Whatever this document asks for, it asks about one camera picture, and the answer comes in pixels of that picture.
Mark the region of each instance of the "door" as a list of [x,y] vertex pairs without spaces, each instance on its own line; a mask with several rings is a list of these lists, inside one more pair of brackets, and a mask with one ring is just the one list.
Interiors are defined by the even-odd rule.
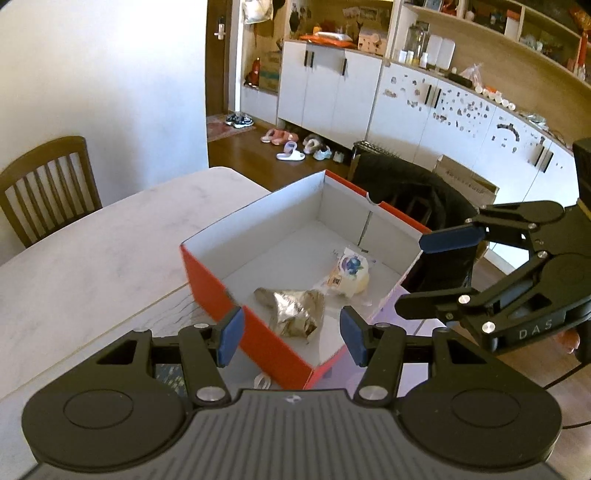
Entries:
[[309,57],[305,43],[284,43],[277,116],[299,126],[304,116]]
[[578,198],[579,182],[574,157],[561,146],[552,143],[542,155],[538,174],[525,196],[525,201],[552,200],[568,207],[577,203]]
[[330,138],[345,52],[320,46],[308,46],[308,52],[310,71],[302,127]]
[[345,52],[329,138],[347,148],[365,140],[382,60]]
[[535,128],[497,109],[472,170],[499,187],[495,203],[522,202],[538,173],[544,144]]
[[434,102],[437,80],[391,63],[379,80],[368,141],[412,162]]
[[228,92],[226,43],[230,38],[229,22],[226,23],[227,1],[207,2],[205,29],[205,111],[207,116],[226,111]]
[[440,155],[472,169],[496,106],[464,88],[439,80],[414,163],[432,170]]

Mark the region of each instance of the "chair backrest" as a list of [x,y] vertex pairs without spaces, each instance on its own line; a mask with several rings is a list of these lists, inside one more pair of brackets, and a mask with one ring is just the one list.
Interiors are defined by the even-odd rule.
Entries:
[[100,209],[85,139],[51,140],[12,162],[0,207],[25,247]]

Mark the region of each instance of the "pink slipper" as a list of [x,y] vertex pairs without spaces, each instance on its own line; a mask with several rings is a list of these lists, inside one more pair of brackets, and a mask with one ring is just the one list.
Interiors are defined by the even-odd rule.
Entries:
[[299,140],[296,134],[291,134],[289,132],[283,132],[283,137],[281,138],[274,138],[271,140],[273,145],[281,145],[287,142],[297,142]]
[[283,130],[271,128],[265,135],[261,137],[261,142],[271,143],[271,140],[273,140],[274,138],[283,138]]

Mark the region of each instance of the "white wall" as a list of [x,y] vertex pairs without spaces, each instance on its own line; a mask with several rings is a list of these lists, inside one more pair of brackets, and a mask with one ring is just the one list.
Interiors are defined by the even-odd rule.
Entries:
[[[0,9],[0,171],[86,137],[103,206],[207,168],[207,0],[12,0]],[[0,264],[22,245],[0,211]]]

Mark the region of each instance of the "cable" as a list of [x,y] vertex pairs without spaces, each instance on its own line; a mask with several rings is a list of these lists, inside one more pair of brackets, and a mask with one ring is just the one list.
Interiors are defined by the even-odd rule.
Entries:
[[591,425],[591,420],[584,421],[583,423],[575,423],[573,425],[567,425],[566,427],[562,427],[562,429],[563,430],[578,429],[579,427],[586,427],[587,425]]
[[545,387],[542,387],[542,388],[544,390],[548,390],[549,388],[552,388],[553,386],[562,382],[562,380],[566,380],[571,375],[574,375],[576,372],[578,372],[579,370],[581,370],[583,367],[586,367],[586,366],[587,366],[587,364],[577,365],[576,367],[572,368],[571,370],[566,372],[564,375],[562,375],[562,377],[558,377],[556,380],[550,382],[548,385],[546,385]]

